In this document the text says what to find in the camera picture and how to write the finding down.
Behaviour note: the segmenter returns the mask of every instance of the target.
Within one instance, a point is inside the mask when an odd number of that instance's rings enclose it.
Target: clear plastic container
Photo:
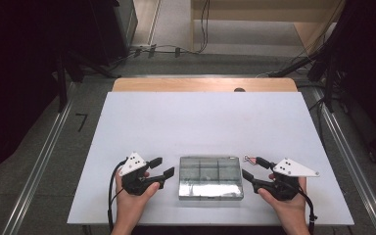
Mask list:
[[[181,157],[179,200],[240,201],[243,197],[237,157]]]

